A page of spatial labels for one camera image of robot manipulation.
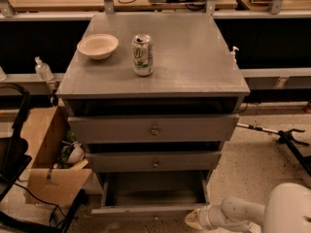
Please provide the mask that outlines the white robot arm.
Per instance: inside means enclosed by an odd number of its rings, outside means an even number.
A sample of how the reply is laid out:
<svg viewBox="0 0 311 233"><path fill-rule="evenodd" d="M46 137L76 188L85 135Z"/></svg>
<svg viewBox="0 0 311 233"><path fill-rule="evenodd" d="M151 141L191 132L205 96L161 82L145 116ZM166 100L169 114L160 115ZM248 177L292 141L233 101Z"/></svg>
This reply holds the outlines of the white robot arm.
<svg viewBox="0 0 311 233"><path fill-rule="evenodd" d="M265 205L228 196L220 205L195 209L185 223L196 230L223 228L251 233L253 224L261 233L311 233L311 190L296 183L277 185Z"/></svg>

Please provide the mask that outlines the white yellowish gripper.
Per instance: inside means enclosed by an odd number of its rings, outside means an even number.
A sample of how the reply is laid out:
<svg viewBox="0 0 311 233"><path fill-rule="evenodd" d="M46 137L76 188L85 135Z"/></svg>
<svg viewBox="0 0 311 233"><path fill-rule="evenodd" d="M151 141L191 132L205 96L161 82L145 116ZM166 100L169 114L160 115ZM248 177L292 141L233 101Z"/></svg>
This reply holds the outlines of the white yellowish gripper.
<svg viewBox="0 0 311 233"><path fill-rule="evenodd" d="M220 206L195 209L185 218L185 223L196 230L214 230L225 225L225 214Z"/></svg>

